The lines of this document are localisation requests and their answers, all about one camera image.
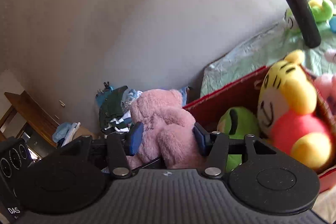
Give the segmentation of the mauve pink teddy plush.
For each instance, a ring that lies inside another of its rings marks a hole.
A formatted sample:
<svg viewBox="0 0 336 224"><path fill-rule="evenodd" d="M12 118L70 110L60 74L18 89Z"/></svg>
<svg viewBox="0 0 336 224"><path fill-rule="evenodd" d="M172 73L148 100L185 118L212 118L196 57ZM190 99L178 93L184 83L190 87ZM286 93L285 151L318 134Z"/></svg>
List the mauve pink teddy plush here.
<svg viewBox="0 0 336 224"><path fill-rule="evenodd" d="M168 169L199 168L204 164L193 133L195 118L183 109L179 91L145 91L131 103L130 113L134 123L143 123L138 152L127 158L131 168L159 156Z"/></svg>

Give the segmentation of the green brown round plush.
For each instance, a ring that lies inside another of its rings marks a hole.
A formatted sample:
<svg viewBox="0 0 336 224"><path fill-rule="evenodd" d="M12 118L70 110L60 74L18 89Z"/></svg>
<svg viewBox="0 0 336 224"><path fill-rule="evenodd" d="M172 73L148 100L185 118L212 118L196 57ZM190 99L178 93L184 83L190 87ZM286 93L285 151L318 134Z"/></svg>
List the green brown round plush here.
<svg viewBox="0 0 336 224"><path fill-rule="evenodd" d="M246 134L260 136L260 128L255 115L244 107L232 107L220 118L217 131L231 139L244 139Z"/></svg>

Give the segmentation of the yellow tiger plush red shirt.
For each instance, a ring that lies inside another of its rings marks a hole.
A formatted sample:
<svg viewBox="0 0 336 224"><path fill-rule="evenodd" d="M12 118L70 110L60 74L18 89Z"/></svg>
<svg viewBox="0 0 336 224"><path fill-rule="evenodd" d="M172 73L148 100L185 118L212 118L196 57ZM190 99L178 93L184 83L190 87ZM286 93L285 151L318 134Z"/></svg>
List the yellow tiger plush red shirt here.
<svg viewBox="0 0 336 224"><path fill-rule="evenodd" d="M260 88L257 119L274 147L322 172L333 161L334 137L315 114L318 93L301 67L304 58L302 50L295 50L268 69Z"/></svg>

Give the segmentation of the white rabbit plush blue bow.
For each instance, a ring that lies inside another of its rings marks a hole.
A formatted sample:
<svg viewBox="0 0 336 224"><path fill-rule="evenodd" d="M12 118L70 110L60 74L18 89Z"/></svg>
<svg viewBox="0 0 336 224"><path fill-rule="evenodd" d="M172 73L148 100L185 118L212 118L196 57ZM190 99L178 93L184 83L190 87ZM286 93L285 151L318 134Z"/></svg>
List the white rabbit plush blue bow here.
<svg viewBox="0 0 336 224"><path fill-rule="evenodd" d="M322 98L329 104L329 108L335 114L335 74L324 73L314 80L314 84L321 93Z"/></svg>

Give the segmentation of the white fluffy plush dog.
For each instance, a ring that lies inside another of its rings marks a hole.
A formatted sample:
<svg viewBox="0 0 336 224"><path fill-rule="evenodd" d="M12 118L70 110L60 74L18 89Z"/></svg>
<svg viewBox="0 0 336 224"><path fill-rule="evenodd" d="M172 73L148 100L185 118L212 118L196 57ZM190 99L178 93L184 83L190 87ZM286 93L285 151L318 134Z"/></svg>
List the white fluffy plush dog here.
<svg viewBox="0 0 336 224"><path fill-rule="evenodd" d="M336 49L328 49L324 53L324 57L329 63L336 64Z"/></svg>

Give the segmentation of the pile of folded clothes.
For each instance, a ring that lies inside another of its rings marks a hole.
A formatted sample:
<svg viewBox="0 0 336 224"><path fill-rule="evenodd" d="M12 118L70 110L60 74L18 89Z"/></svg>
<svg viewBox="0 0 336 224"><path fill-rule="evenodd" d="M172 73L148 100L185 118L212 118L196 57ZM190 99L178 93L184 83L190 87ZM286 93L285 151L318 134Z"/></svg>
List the pile of folded clothes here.
<svg viewBox="0 0 336 224"><path fill-rule="evenodd" d="M99 107L99 127L104 135L125 134L130 131L130 107L141 94L142 91L130 89L126 85L113 88L109 82L104 82L104 89L99 89L95 97Z"/></svg>

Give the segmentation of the wooden furniture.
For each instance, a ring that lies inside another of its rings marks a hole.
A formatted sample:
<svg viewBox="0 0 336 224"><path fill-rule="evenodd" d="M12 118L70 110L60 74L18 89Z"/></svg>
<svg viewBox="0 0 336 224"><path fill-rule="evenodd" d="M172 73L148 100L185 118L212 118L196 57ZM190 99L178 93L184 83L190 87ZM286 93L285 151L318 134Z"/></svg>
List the wooden furniture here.
<svg viewBox="0 0 336 224"><path fill-rule="evenodd" d="M52 135L59 124L26 91L21 94L4 92L4 95L11 106L1 118L1 127L9 121L11 116L14 117L18 113L45 141L56 147Z"/></svg>

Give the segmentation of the red cardboard box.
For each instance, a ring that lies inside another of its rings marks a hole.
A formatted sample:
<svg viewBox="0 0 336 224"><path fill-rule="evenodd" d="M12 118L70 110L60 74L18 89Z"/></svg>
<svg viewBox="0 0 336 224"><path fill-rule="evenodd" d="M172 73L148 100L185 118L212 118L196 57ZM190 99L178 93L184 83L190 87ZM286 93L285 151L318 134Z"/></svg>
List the red cardboard box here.
<svg viewBox="0 0 336 224"><path fill-rule="evenodd" d="M260 67L252 73L190 102L183 108L190 112L196 122L200 123L207 131L214 131L221 116L232 107L245 107L256 115L261 82L268 69L268 66ZM335 118L319 91L317 94L315 113L327 124L335 136ZM329 166L329 169L318 173L321 184L320 193L335 186L335 159L331 164L333 166Z"/></svg>

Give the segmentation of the green cartoon bed sheet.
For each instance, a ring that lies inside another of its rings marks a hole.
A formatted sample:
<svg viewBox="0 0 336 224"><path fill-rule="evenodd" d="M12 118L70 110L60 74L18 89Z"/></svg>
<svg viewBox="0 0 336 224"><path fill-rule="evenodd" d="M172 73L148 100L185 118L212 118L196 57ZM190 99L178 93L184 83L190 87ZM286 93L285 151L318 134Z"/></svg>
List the green cartoon bed sheet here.
<svg viewBox="0 0 336 224"><path fill-rule="evenodd" d="M205 68L201 97L210 94L263 66L270 66L293 50L303 50L303 65L315 75L335 73L335 64L329 63L324 53L335 48L335 34L327 23L318 26L321 45L308 48L299 32L288 30L277 22L254 37L242 42L225 56Z"/></svg>

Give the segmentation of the black thermos bottle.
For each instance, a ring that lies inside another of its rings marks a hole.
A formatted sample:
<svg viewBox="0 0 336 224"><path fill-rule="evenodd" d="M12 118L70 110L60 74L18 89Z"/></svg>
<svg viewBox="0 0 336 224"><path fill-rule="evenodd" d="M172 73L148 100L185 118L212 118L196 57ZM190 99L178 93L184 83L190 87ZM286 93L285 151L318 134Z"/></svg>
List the black thermos bottle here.
<svg viewBox="0 0 336 224"><path fill-rule="evenodd" d="M295 17L306 46L309 48L318 47L321 44L321 35L307 0L286 1Z"/></svg>

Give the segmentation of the blue glasses case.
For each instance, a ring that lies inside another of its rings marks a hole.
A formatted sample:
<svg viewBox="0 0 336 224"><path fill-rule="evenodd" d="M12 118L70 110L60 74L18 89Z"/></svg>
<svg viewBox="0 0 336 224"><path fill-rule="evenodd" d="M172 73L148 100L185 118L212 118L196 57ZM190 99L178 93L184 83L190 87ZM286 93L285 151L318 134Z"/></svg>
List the blue glasses case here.
<svg viewBox="0 0 336 224"><path fill-rule="evenodd" d="M336 16L329 20L329 26L332 33L336 34Z"/></svg>

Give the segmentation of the green frog plush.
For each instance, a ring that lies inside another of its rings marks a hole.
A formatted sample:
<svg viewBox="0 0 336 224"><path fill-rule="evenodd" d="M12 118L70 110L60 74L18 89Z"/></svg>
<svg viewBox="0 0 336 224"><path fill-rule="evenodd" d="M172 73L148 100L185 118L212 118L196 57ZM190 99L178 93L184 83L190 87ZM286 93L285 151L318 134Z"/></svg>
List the green frog plush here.
<svg viewBox="0 0 336 224"><path fill-rule="evenodd" d="M331 0L308 0L308 4L317 24L328 22L335 14L334 4ZM285 11L284 24L285 28L291 32L301 32L290 8Z"/></svg>

